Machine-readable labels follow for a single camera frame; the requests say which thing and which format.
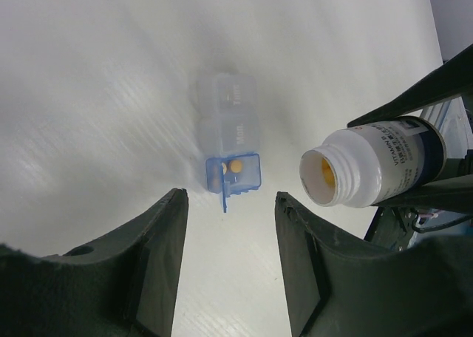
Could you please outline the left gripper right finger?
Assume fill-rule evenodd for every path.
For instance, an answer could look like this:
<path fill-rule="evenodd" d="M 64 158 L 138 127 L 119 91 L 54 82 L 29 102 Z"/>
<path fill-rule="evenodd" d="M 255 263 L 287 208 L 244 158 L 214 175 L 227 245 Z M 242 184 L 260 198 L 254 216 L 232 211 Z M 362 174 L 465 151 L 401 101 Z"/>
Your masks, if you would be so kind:
<path fill-rule="evenodd" d="M 276 196 L 275 223 L 293 336 L 472 334 L 470 237 L 391 251 L 285 192 Z"/>

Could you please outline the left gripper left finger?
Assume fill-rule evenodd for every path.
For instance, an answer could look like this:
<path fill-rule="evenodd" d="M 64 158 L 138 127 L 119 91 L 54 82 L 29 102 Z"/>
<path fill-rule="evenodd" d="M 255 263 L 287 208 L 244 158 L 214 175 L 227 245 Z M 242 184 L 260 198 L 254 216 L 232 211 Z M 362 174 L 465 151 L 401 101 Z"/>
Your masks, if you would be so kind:
<path fill-rule="evenodd" d="M 188 221 L 172 189 L 64 255 L 1 247 L 3 336 L 170 336 Z"/>

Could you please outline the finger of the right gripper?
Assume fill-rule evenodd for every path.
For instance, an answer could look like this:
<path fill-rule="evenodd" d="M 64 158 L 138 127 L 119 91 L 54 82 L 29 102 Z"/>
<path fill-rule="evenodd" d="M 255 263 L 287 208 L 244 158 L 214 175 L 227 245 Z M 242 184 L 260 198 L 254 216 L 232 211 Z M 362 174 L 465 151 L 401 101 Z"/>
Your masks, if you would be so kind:
<path fill-rule="evenodd" d="M 472 46 L 430 72 L 394 100 L 350 121 L 349 127 L 392 120 L 472 91 Z"/>

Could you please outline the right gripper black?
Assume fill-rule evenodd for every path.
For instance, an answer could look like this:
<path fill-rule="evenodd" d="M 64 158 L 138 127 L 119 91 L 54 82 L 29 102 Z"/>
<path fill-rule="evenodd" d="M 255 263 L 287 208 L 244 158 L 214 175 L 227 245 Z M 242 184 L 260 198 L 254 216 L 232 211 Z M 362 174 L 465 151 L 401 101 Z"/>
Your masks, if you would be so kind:
<path fill-rule="evenodd" d="M 420 239 L 446 237 L 446 229 L 472 221 L 472 156 L 448 159 L 438 180 L 374 206 L 364 237 L 371 252 L 399 252 Z"/>

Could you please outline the white vitamin pill bottle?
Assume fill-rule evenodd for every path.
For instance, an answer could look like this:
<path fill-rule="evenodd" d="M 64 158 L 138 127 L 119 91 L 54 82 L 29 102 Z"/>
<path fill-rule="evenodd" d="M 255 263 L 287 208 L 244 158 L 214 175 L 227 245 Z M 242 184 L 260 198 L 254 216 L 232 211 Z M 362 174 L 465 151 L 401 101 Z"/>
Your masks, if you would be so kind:
<path fill-rule="evenodd" d="M 302 155 L 299 176 L 318 205 L 365 208 L 432 182 L 445 163 L 440 132 L 403 116 L 335 131 Z"/>

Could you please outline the clear blue pill organizer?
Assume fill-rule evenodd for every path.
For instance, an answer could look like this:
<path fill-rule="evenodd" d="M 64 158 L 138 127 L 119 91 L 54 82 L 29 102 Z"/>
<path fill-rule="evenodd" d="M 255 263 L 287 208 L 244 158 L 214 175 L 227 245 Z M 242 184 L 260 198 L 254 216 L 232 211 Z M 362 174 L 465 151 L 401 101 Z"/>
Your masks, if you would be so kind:
<path fill-rule="evenodd" d="M 196 79 L 195 91 L 207 189 L 220 195 L 226 212 L 230 197 L 256 191 L 262 184 L 256 81 L 241 73 L 204 74 Z M 243 162 L 238 174 L 228 167 L 235 159 Z M 226 174 L 221 163 L 227 165 Z"/>

